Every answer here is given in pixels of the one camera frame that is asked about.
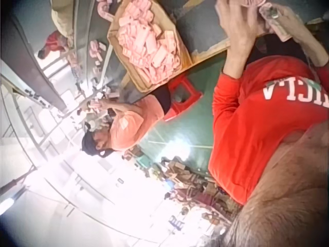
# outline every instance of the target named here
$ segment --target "workbench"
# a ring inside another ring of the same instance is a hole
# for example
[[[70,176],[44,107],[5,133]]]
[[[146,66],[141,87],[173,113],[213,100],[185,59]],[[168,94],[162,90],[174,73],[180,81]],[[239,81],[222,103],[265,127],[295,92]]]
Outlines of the workbench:
[[[229,41],[219,25],[218,16],[214,9],[216,0],[158,0],[166,11],[188,50],[192,66],[225,51]],[[325,8],[313,0],[274,0],[273,2],[290,6],[304,22],[309,22],[323,15]],[[77,56],[83,67],[82,79],[88,82],[94,77],[92,67],[95,60],[88,54],[88,44],[97,39],[108,47],[102,52],[102,74],[97,80],[102,84],[120,86],[120,101],[133,103],[146,93],[137,90],[130,80],[124,66],[120,63],[112,46],[106,38],[110,22],[101,18],[97,13],[98,2],[79,1],[76,8],[75,40]],[[120,3],[113,0],[109,12],[115,15]]]
[[[158,0],[191,55],[193,66],[225,51],[229,40],[219,25],[214,9],[216,0]],[[313,0],[274,0],[290,6],[304,22],[323,16],[324,8]],[[121,101],[133,103],[146,94],[139,92],[126,74],[121,81]]]

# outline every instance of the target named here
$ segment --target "black pants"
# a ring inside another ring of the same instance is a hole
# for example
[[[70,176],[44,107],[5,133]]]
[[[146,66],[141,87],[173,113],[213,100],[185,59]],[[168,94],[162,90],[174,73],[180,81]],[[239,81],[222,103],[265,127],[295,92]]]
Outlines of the black pants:
[[[159,101],[164,114],[166,115],[171,106],[171,95],[168,88],[168,84],[158,87],[156,90],[152,91],[150,94],[154,95]]]
[[[259,47],[257,48],[256,46],[257,42],[261,44],[261,39],[263,39],[266,45],[267,51],[265,53],[260,52]],[[267,34],[265,36],[257,38],[256,44],[251,50],[246,66],[261,58],[275,55],[298,58],[308,65],[307,58],[302,50],[302,47],[293,39],[290,39],[286,42],[282,42],[276,34]]]

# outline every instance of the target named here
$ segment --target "chair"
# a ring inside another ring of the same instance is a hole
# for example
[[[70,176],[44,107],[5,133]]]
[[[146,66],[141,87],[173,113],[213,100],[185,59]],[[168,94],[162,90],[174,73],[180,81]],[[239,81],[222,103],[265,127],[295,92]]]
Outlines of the chair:
[[[173,95],[175,90],[180,85],[183,86],[184,89],[190,94],[190,97],[184,102],[171,102],[171,107],[163,118],[166,122],[180,115],[183,111],[187,110],[202,97],[202,93],[193,87],[185,74],[181,74],[169,82],[168,87],[170,94]]]

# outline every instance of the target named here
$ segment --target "salmon t-shirt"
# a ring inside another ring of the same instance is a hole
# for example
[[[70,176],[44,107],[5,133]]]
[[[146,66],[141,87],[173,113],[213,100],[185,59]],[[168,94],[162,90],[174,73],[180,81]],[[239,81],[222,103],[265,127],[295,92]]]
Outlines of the salmon t-shirt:
[[[328,67],[316,69],[321,85],[301,60],[286,56],[255,61],[240,79],[220,75],[209,171],[237,202],[246,203],[284,137],[328,119]]]
[[[154,95],[147,95],[135,103],[142,115],[133,111],[120,112],[111,126],[112,148],[123,151],[136,145],[145,134],[164,117],[163,109]]]

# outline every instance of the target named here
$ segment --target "green floor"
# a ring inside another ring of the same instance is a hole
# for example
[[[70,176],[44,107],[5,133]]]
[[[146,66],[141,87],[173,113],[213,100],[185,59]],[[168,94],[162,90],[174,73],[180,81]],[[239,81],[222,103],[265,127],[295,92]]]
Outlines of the green floor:
[[[212,95],[224,61],[223,55],[219,55],[188,72],[189,80],[203,97],[173,120],[159,122],[142,139],[139,145],[153,161],[179,156],[193,170],[208,172],[213,145]]]

